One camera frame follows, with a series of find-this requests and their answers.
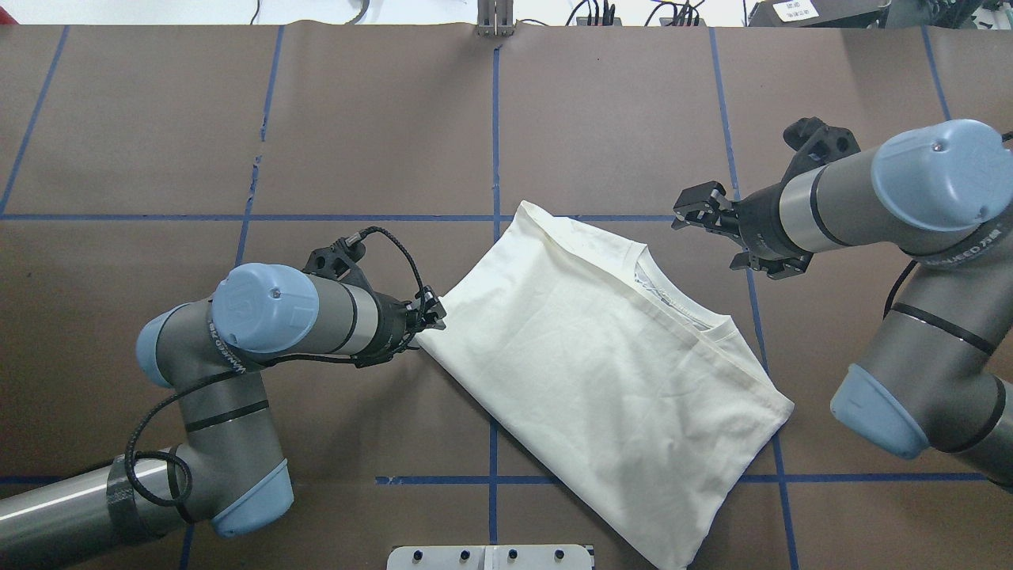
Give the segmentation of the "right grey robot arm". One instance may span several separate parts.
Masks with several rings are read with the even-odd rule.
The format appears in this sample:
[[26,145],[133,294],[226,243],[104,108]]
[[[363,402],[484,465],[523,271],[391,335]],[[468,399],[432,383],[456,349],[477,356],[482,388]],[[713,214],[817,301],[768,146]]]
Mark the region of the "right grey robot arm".
[[906,461],[937,450],[1011,490],[1011,383],[987,371],[1011,331],[1011,151],[986,123],[944,120],[861,150],[846,127],[786,127],[778,183],[732,199],[685,188],[674,230],[737,243],[730,269],[772,280],[819,253],[890,243],[909,258],[871,345],[831,400],[843,425]]

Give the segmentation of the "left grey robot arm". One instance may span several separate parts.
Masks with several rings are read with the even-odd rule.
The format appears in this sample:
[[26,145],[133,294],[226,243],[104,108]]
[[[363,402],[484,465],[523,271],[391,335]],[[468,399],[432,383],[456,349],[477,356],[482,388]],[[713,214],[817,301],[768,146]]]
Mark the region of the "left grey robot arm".
[[138,364],[171,390],[142,421],[178,405],[184,443],[141,451],[137,427],[108,465],[4,499],[2,567],[65,568],[193,523],[224,538],[267,526],[294,494],[265,369],[388,362],[416,333],[444,328],[445,315],[427,286],[401,302],[370,289],[352,263],[342,279],[239,264],[210,297],[166,311],[138,335]]

